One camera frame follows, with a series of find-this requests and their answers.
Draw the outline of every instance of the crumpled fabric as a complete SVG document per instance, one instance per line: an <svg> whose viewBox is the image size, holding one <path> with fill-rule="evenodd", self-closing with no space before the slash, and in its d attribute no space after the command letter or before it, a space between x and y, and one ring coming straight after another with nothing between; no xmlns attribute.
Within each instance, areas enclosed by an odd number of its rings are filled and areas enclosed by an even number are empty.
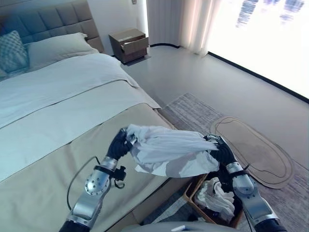
<svg viewBox="0 0 309 232"><path fill-rule="evenodd" d="M234 193L224 192L219 178L214 177L204 181L200 190L195 194L194 202L212 211L218 212L219 217L230 223L234 217Z"/></svg>
<svg viewBox="0 0 309 232"><path fill-rule="evenodd" d="M129 125L127 139L135 135L131 149L138 172L168 177L190 177L219 169L208 151L217 150L212 142L195 131L172 130L158 126Z"/></svg>

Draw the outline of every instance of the bed frame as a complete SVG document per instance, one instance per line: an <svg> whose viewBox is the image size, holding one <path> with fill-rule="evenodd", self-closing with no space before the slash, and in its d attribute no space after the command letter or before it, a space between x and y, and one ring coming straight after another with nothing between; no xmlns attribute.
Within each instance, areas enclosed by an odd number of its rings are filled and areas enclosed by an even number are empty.
<svg viewBox="0 0 309 232"><path fill-rule="evenodd" d="M99 52L104 47L86 0L73 1L0 16L0 35L17 30L23 43L28 44L50 37L82 32L87 42Z"/></svg>

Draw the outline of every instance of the oval rug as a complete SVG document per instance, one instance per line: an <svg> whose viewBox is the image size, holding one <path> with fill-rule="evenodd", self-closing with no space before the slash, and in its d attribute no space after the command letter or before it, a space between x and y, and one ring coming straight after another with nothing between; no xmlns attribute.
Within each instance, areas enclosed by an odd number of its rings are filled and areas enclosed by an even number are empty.
<svg viewBox="0 0 309 232"><path fill-rule="evenodd" d="M224 137L238 162L261 184L280 189L293 177L289 155L278 145L234 117L222 117L213 122L211 133Z"/></svg>

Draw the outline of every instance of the bright window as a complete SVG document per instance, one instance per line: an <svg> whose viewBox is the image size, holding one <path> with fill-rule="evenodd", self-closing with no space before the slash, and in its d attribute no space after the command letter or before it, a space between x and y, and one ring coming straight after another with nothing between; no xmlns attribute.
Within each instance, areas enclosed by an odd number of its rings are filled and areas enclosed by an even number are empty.
<svg viewBox="0 0 309 232"><path fill-rule="evenodd" d="M309 98L309 0L222 0L208 48Z"/></svg>

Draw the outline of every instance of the laundry basket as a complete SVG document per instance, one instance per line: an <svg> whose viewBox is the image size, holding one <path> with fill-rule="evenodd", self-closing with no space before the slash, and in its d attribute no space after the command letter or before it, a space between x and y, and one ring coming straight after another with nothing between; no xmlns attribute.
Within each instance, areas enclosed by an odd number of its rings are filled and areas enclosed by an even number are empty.
<svg viewBox="0 0 309 232"><path fill-rule="evenodd" d="M208 223L214 223L218 225L224 225L232 228L236 228L239 220L242 216L243 210L239 200L234 200L235 206L235 216L232 218L230 223L220 219L219 217L214 216L214 212L209 209L200 209L193 201L193 197L196 192L199 190L200 186L205 180L210 180L213 177L216 177L216 172L210 174L204 174L193 178L192 182L189 184L188 188L183 194L183 197L189 202L189 204L206 220Z"/></svg>

